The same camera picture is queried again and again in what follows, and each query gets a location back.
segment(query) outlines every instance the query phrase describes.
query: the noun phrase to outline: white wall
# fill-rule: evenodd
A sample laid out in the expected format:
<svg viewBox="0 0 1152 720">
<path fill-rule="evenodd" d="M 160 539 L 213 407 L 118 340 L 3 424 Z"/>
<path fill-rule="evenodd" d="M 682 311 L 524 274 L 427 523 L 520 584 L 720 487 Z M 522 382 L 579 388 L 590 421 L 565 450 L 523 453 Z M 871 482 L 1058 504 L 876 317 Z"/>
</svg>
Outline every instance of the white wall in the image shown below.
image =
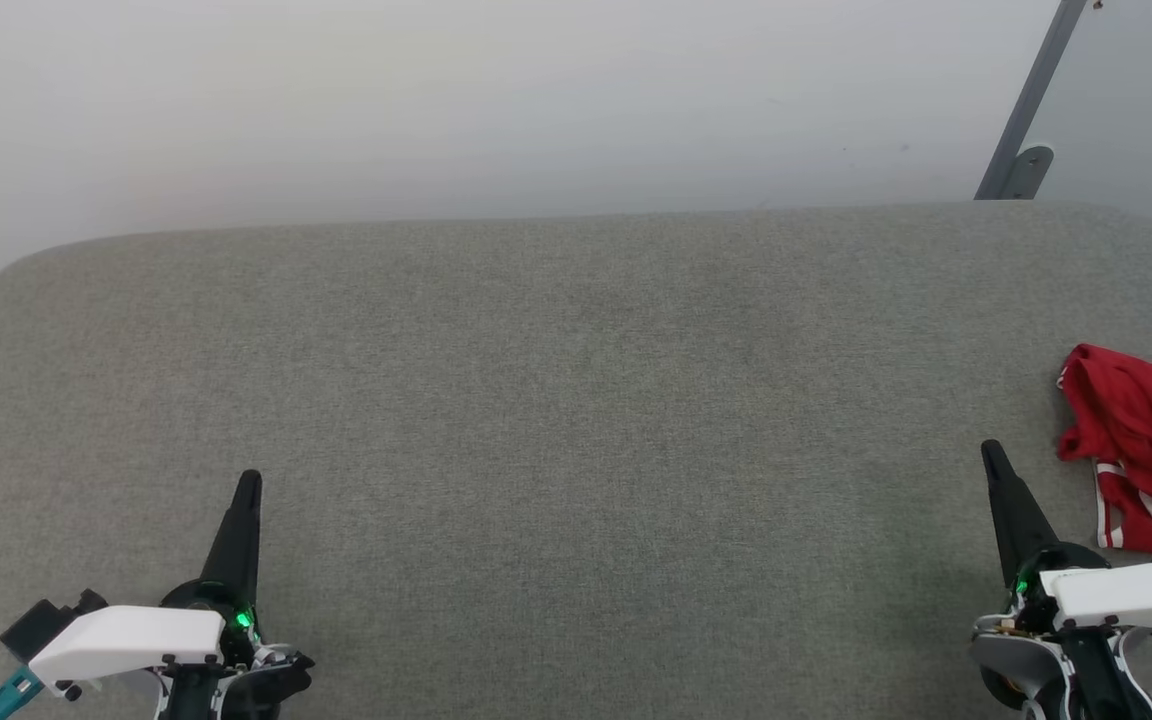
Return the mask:
<svg viewBox="0 0 1152 720">
<path fill-rule="evenodd" d="M 1152 1 L 1085 6 L 1025 145 L 1055 159 L 1039 200 L 1086 200 L 1152 218 Z"/>
<path fill-rule="evenodd" d="M 970 199 L 1056 0 L 0 0 L 0 268 L 236 223 Z"/>
</svg>

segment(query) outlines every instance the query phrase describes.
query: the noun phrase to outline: red garment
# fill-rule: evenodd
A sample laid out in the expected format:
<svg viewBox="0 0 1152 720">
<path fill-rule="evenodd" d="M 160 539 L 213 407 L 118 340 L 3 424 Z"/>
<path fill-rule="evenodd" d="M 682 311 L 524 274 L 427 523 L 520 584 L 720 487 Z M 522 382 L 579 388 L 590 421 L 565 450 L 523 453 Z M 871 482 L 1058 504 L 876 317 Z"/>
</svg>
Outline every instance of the red garment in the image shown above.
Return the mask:
<svg viewBox="0 0 1152 720">
<path fill-rule="evenodd" d="M 1102 547 L 1152 552 L 1152 364 L 1079 344 L 1064 362 L 1059 384 L 1075 420 L 1061 437 L 1061 460 L 1091 457 L 1121 465 L 1097 471 L 1102 498 L 1098 541 Z M 1121 516 L 1117 538 L 1106 503 Z"/>
</svg>

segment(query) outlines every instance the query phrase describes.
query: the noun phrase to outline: teal connector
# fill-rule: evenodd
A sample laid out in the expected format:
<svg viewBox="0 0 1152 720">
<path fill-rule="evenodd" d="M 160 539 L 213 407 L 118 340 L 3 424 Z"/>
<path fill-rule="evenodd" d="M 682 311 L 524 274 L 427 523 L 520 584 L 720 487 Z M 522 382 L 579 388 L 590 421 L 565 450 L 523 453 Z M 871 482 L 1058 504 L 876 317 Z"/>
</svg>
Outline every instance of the teal connector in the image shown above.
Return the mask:
<svg viewBox="0 0 1152 720">
<path fill-rule="evenodd" d="M 41 692 L 41 680 L 37 679 L 28 666 L 20 667 L 0 688 L 0 720 L 6 720 L 13 712 L 24 707 L 39 692 Z"/>
</svg>

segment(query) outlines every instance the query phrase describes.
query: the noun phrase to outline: metal frame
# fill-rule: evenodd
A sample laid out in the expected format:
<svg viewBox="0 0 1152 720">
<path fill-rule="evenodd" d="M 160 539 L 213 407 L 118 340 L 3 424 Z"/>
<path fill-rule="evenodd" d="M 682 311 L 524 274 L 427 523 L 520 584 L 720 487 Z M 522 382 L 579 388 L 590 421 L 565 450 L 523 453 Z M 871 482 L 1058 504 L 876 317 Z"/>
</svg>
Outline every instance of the metal frame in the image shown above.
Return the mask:
<svg viewBox="0 0 1152 720">
<path fill-rule="evenodd" d="M 1002 137 L 998 138 L 998 146 L 993 151 L 993 158 L 990 159 L 990 166 L 980 179 L 980 187 L 975 194 L 977 200 L 998 200 L 1005 196 L 1005 184 L 1007 176 L 1011 174 L 1011 164 L 1020 153 L 1021 143 L 1025 141 L 1030 124 L 1034 122 L 1038 105 L 1043 101 L 1043 94 L 1047 92 L 1047 85 L 1051 83 L 1052 74 L 1056 71 L 1061 54 L 1064 54 L 1064 46 L 1069 45 L 1069 38 L 1074 35 L 1074 26 L 1078 24 L 1078 16 L 1083 14 L 1084 5 L 1087 5 L 1087 0 L 1060 0 L 1056 15 L 1052 17 L 1047 36 L 1043 38 L 1043 46 L 1034 58 L 1033 67 L 1029 68 L 1025 85 L 1020 89 L 1020 97 L 1011 108 L 1011 116 L 1002 128 Z"/>
</svg>

